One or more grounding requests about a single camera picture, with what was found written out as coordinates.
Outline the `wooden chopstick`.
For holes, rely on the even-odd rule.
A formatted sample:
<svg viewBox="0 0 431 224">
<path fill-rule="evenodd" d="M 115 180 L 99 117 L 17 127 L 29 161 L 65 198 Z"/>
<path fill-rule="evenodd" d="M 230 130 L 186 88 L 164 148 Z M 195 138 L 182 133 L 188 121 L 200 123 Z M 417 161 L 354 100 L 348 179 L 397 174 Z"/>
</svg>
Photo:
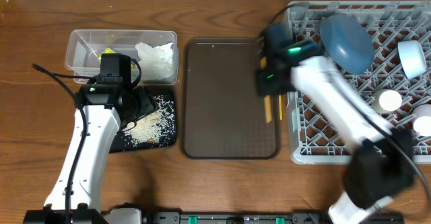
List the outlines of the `wooden chopstick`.
<svg viewBox="0 0 431 224">
<path fill-rule="evenodd" d="M 281 95 L 278 95 L 278 106 L 279 106 L 279 119 L 281 121 L 283 120 L 283 102 L 282 102 Z"/>
<path fill-rule="evenodd" d="M 266 58 L 263 57 L 260 60 L 260 68 L 264 69 L 267 66 Z M 271 98 L 270 96 L 264 97 L 264 107 L 265 107 L 265 121 L 270 123 L 272 121 L 272 111 L 271 111 Z"/>
</svg>

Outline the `rice leftovers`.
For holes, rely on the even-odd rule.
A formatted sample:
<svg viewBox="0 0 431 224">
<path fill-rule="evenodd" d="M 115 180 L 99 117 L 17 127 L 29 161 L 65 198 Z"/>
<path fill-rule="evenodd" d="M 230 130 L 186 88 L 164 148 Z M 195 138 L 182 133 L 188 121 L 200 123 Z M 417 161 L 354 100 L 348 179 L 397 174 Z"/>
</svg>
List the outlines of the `rice leftovers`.
<svg viewBox="0 0 431 224">
<path fill-rule="evenodd" d="M 137 122 L 131 122 L 122 131 L 123 139 L 134 148 L 167 147 L 176 141 L 176 114 L 174 98 L 170 94 L 154 96 L 158 110 Z"/>
</svg>

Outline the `white tissue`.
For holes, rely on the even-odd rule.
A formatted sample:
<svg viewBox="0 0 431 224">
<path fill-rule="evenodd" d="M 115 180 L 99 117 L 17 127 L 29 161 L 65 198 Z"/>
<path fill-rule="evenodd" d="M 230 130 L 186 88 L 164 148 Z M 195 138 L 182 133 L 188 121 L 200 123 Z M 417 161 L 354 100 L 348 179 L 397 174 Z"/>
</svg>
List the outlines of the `white tissue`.
<svg viewBox="0 0 431 224">
<path fill-rule="evenodd" d="M 142 70 L 143 81 L 163 80 L 171 77 L 174 73 L 172 48 L 173 43 L 151 47 L 149 44 L 140 42 L 135 45 L 139 65 Z"/>
</svg>

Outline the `yellow green snack wrapper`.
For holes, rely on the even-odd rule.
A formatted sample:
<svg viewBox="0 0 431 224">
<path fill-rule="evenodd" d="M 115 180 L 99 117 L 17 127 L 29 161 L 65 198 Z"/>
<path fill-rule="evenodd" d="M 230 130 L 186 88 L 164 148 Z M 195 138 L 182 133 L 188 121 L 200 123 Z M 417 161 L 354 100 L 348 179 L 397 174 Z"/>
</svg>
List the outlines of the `yellow green snack wrapper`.
<svg viewBox="0 0 431 224">
<path fill-rule="evenodd" d="M 117 52 L 115 52 L 114 50 L 112 50 L 111 48 L 105 48 L 100 54 L 97 55 L 97 58 L 99 61 L 101 61 L 102 55 L 104 54 L 116 54 Z M 135 69 L 135 63 L 131 63 L 131 68 Z"/>
</svg>

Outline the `dark blue plate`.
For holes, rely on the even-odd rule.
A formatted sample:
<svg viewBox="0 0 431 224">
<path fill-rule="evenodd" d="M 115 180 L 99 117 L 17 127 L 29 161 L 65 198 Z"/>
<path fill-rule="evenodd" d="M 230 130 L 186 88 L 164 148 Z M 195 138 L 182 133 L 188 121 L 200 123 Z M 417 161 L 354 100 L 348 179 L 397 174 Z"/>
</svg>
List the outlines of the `dark blue plate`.
<svg viewBox="0 0 431 224">
<path fill-rule="evenodd" d="M 342 13 L 323 18 L 319 35 L 329 55 L 348 73 L 362 74 L 371 66 L 373 42 L 355 18 Z"/>
</svg>

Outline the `cream white cup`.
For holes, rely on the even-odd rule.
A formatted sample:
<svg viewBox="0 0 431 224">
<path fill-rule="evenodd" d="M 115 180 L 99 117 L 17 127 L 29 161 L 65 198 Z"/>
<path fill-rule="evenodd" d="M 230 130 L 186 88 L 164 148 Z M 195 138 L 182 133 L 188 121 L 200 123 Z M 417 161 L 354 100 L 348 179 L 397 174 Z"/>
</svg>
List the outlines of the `cream white cup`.
<svg viewBox="0 0 431 224">
<path fill-rule="evenodd" d="M 402 104 L 401 95 L 392 89 L 381 89 L 373 94 L 371 107 L 379 114 L 387 114 L 398 109 Z"/>
</svg>

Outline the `light blue bowl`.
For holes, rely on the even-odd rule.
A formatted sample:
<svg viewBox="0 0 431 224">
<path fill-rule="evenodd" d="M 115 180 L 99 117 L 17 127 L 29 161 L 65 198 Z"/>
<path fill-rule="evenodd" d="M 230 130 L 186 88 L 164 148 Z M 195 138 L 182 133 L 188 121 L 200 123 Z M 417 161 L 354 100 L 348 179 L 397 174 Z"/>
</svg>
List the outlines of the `light blue bowl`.
<svg viewBox="0 0 431 224">
<path fill-rule="evenodd" d="M 422 46 L 416 40 L 401 41 L 397 50 L 405 76 L 413 79 L 426 72 L 426 59 Z"/>
</svg>

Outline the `pink cup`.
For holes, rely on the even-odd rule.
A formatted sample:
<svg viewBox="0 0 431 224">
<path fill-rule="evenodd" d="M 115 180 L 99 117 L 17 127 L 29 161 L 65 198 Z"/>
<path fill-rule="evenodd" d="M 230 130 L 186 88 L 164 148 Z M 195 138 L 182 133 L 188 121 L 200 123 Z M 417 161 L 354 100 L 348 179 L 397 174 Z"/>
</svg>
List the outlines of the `pink cup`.
<svg viewBox="0 0 431 224">
<path fill-rule="evenodd" d="M 431 105 L 423 104 L 413 110 L 415 116 L 412 126 L 413 130 L 423 137 L 431 135 Z"/>
</svg>

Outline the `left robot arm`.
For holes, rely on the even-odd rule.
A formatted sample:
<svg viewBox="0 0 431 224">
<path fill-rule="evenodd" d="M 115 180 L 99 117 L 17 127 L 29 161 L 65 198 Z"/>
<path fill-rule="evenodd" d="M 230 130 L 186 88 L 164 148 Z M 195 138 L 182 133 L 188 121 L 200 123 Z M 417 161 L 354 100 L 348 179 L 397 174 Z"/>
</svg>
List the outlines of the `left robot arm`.
<svg viewBox="0 0 431 224">
<path fill-rule="evenodd" d="M 106 162 L 117 132 L 157 110 L 144 86 L 84 84 L 76 93 L 71 143 L 55 187 L 40 210 L 29 210 L 24 223 L 148 223 L 145 212 L 124 204 L 101 213 Z"/>
</svg>

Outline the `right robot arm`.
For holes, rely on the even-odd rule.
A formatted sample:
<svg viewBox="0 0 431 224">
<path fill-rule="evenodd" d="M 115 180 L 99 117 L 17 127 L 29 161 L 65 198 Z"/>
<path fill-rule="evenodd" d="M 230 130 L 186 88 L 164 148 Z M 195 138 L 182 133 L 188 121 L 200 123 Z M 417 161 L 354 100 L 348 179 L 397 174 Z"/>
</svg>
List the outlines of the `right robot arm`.
<svg viewBox="0 0 431 224">
<path fill-rule="evenodd" d="M 287 45 L 261 39 L 257 71 L 260 96 L 303 91 L 340 134 L 351 154 L 343 194 L 327 214 L 332 223 L 361 223 L 414 182 L 409 130 L 377 114 L 340 75 L 314 42 Z"/>
</svg>

